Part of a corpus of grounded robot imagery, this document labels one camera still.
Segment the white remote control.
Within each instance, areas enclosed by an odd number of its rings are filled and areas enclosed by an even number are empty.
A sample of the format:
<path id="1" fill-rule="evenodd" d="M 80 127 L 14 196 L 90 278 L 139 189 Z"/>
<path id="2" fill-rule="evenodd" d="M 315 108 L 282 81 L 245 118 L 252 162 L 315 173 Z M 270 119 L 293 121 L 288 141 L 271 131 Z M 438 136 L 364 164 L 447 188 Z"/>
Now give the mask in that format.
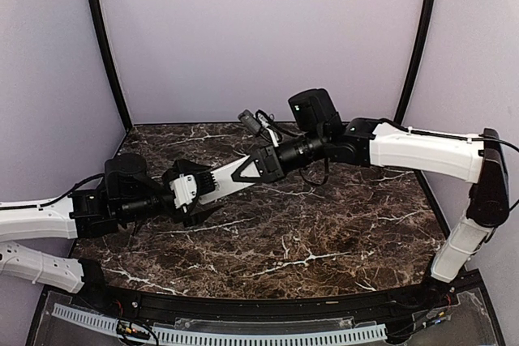
<path id="1" fill-rule="evenodd" d="M 235 182 L 231 177 L 231 175 L 245 162 L 248 162 L 248 166 L 244 169 L 246 176 L 259 177 L 260 174 L 254 163 L 250 161 L 249 156 L 244 156 L 232 163 L 213 169 L 211 174 L 216 180 L 216 189 L 211 193 L 201 195 L 199 197 L 199 203 L 205 205 L 253 186 L 254 182 Z"/>

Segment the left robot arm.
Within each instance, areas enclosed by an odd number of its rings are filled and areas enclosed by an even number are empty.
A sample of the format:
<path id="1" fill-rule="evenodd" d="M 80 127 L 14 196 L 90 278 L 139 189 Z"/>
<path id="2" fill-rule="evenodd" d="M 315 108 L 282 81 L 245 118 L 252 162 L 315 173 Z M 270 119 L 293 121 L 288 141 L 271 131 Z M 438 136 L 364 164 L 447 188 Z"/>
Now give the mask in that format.
<path id="1" fill-rule="evenodd" d="M 103 173 L 85 178 L 55 199 L 1 206 L 1 272 L 83 295 L 95 309 L 108 310 L 114 304 L 114 291 L 105 286 L 97 261 L 57 257 L 20 242 L 103 237 L 160 214 L 185 226 L 199 224 L 213 210 L 196 212 L 196 205 L 211 203 L 236 190 L 233 173 L 231 165 L 211 169 L 178 160 L 157 182 L 148 176 L 142 156 L 115 156 L 105 162 Z"/>

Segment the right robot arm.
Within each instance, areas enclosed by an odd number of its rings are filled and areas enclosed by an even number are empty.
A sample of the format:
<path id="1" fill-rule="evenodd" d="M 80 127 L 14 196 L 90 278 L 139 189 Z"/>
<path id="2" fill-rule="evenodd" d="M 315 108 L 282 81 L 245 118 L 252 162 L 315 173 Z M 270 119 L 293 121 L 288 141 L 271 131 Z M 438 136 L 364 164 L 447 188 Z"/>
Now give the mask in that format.
<path id="1" fill-rule="evenodd" d="M 303 134 L 252 153 L 231 174 L 233 182 L 272 183 L 314 161 L 398 167 L 443 174 L 471 184 L 465 213 L 436 253 L 431 278 L 414 291 L 430 309 L 465 263 L 509 217 L 508 171 L 498 133 L 455 135 L 403 127 L 388 119 L 355 118 L 344 124 L 328 92 L 310 89 L 289 101 Z"/>

